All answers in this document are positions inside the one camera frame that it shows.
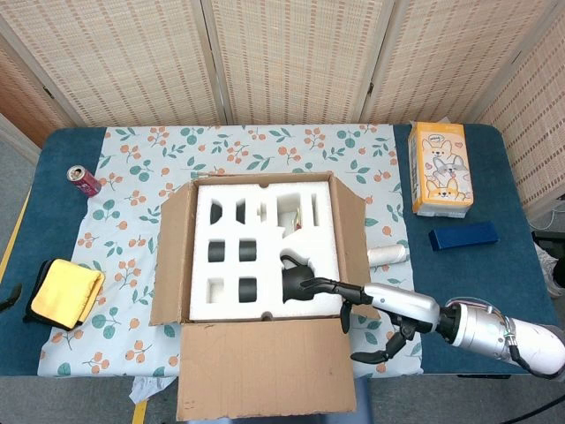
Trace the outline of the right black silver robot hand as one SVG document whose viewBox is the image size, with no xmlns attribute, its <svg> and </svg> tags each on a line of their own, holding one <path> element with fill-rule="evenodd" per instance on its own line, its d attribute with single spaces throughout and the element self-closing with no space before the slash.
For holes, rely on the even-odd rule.
<svg viewBox="0 0 565 424">
<path fill-rule="evenodd" d="M 354 306 L 368 305 L 387 313 L 398 331 L 387 341 L 385 349 L 375 352 L 354 352 L 350 358 L 370 365 L 384 363 L 399 353 L 416 333 L 436 329 L 441 308 L 433 298 L 386 284 L 367 284 L 363 287 L 315 277 L 300 284 L 308 298 L 319 293 L 339 295 L 343 298 L 340 321 L 343 333 L 350 329 L 350 312 Z"/>
</svg>

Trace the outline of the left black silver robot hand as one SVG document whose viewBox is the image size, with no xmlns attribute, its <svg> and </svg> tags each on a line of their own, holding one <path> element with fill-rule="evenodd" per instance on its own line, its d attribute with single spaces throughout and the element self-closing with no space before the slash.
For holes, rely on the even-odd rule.
<svg viewBox="0 0 565 424">
<path fill-rule="evenodd" d="M 17 284 L 11 291 L 7 299 L 0 302 L 0 312 L 10 309 L 18 301 L 22 291 L 22 284 Z"/>
</svg>

